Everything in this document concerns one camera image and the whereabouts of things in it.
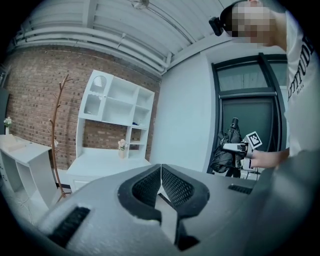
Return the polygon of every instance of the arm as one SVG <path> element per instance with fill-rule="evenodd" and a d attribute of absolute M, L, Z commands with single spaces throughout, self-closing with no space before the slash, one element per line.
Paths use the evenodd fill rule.
<path fill-rule="evenodd" d="M 280 152 L 253 151 L 251 166 L 256 168 L 272 168 L 279 165 L 289 156 L 289 148 Z"/>

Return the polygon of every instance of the white t-shirt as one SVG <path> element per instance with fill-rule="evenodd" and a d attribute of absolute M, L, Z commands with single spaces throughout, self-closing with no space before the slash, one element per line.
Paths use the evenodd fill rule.
<path fill-rule="evenodd" d="M 320 149 L 320 62 L 314 46 L 286 13 L 287 90 L 290 156 Z"/>

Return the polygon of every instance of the white table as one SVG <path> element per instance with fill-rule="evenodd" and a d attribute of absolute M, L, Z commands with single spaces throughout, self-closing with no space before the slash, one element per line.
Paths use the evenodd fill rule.
<path fill-rule="evenodd" d="M 96 179 L 151 165 L 144 158 L 121 159 L 117 149 L 84 148 L 67 171 L 72 192 Z"/>
<path fill-rule="evenodd" d="M 4 136 L 0 135 L 0 145 Z M 15 138 L 26 146 L 11 152 L 0 147 L 0 172 L 5 186 L 13 192 L 23 186 L 32 201 L 50 207 L 57 197 L 48 153 L 51 147 Z"/>

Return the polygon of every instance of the person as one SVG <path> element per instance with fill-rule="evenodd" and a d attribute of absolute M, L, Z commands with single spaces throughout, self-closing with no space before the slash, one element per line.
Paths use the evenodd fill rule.
<path fill-rule="evenodd" d="M 278 13 L 257 0 L 236 1 L 220 18 L 209 21 L 214 33 L 226 33 L 248 43 L 278 46 L 287 56 L 289 148 L 253 151 L 251 166 L 273 168 L 301 151 L 320 148 L 320 62 L 314 46 L 289 11 Z"/>

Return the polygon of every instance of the black mesh panel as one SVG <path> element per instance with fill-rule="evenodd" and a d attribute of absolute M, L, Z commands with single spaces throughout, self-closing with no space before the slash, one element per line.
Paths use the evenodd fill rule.
<path fill-rule="evenodd" d="M 162 169 L 162 182 L 165 184 L 165 192 L 174 207 L 178 207 L 188 201 L 195 191 L 191 184 L 164 168 Z"/>
<path fill-rule="evenodd" d="M 142 203 L 154 208 L 160 185 L 160 169 L 158 169 L 134 184 L 132 194 Z"/>

